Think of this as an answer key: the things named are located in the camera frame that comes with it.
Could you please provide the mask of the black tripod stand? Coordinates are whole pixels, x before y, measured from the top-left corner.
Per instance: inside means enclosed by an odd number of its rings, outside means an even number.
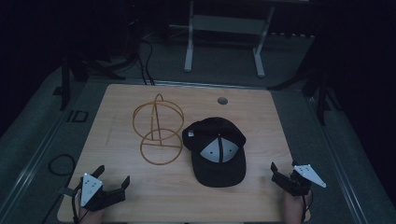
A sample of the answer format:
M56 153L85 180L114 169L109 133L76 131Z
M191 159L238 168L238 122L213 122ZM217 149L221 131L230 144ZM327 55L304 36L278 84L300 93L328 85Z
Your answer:
M102 65L82 53L65 54L61 62L61 85L53 92L62 99L60 110L64 111L71 100L70 73L73 73L78 81L87 81L86 67L91 67L111 79L124 80L125 77L117 75L115 70L132 65L135 61L136 58L127 58L121 63Z
M330 109L327 98L339 108L339 105L328 92L329 74L327 72L319 69L309 69L306 72L298 72L294 77L275 86L268 87L268 90L280 91L303 79L305 79L306 82L302 87L301 93L304 97L313 97L314 94L317 95L316 117L321 125L325 125L325 111Z

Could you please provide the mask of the white metal frame stand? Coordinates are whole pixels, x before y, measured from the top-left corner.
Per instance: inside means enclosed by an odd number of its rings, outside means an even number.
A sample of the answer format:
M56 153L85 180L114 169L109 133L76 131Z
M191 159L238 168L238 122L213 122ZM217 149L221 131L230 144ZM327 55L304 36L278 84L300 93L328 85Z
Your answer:
M258 77L264 77L264 67L262 62L262 47L267 37L270 23L275 12L274 7L269 7L264 20L239 19L233 17L209 16L196 14L194 12L194 0L190 0L189 24L188 24L188 44L184 62L184 71L190 72L193 63L193 32L210 31L229 34L257 35L259 43L252 49L253 59Z

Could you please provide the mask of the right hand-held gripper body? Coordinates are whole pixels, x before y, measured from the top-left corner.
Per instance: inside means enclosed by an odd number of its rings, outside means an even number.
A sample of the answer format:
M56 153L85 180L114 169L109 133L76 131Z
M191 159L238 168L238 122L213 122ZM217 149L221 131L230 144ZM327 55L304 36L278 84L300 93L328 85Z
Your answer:
M315 183L322 188L327 187L327 184L321 179L310 164L294 166L290 176L286 176L281 173L273 175L272 181L292 196L307 195L312 183Z

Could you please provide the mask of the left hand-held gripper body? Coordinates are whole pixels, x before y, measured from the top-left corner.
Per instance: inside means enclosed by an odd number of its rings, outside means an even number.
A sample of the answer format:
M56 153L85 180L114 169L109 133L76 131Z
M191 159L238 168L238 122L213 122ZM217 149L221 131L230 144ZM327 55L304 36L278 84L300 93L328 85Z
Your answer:
M98 178L85 174L82 177L82 189L79 205L89 211L96 212L122 201L122 189L103 190L103 182Z

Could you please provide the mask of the person's right hand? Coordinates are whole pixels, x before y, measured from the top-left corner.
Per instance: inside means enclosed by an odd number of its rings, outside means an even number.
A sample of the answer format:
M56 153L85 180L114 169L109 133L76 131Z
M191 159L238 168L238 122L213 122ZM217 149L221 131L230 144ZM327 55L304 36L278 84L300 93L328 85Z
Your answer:
M303 214L312 203L312 191L305 196L292 196L287 191L283 192L282 218L285 224L302 224Z

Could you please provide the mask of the golden wire hat stand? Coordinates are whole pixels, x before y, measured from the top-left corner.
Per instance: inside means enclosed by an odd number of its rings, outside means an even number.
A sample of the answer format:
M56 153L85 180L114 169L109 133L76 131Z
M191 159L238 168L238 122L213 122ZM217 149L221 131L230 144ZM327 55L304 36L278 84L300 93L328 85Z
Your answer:
M139 137L142 158L153 165L174 162L182 152L183 110L158 93L152 100L138 105L132 114L132 127Z

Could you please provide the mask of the black cap with grey panels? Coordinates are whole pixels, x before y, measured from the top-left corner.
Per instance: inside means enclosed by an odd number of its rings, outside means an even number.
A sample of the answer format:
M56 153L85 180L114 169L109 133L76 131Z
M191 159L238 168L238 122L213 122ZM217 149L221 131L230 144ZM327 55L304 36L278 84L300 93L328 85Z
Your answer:
M202 185L228 188L244 180L246 137L229 120L215 117L196 121L183 130L182 141L191 152L192 169Z

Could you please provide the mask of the person's left hand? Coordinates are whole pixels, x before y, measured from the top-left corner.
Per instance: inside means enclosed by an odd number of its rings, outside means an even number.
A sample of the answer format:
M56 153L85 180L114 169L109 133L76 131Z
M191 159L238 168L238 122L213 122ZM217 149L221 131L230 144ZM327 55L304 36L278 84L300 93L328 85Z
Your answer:
M102 224L106 209L89 211L80 205L80 192L76 196L78 205L78 224Z

